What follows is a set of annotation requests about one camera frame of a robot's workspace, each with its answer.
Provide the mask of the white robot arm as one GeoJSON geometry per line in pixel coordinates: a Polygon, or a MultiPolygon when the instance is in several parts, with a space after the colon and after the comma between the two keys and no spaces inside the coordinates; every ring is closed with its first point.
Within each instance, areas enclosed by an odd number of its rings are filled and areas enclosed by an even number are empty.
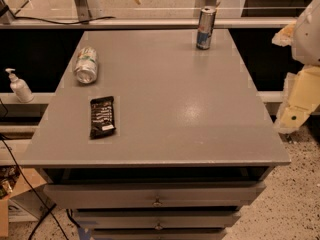
{"type": "Polygon", "coordinates": [[[303,64],[284,80],[283,101],[276,114],[275,129],[281,134],[297,131],[320,105],[320,0],[312,2],[295,23],[272,38],[278,46],[291,46],[292,58],[303,64]]]}

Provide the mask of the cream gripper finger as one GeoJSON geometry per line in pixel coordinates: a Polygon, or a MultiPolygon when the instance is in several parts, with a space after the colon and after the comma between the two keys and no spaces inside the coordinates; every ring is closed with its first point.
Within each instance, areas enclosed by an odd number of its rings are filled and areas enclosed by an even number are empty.
{"type": "Polygon", "coordinates": [[[295,26],[296,23],[293,22],[283,27],[274,35],[272,38],[272,43],[281,47],[291,46],[293,44],[293,33],[295,26]]]}
{"type": "Polygon", "coordinates": [[[320,67],[304,66],[284,80],[283,101],[274,128],[279,133],[297,131],[320,105],[320,67]]]}

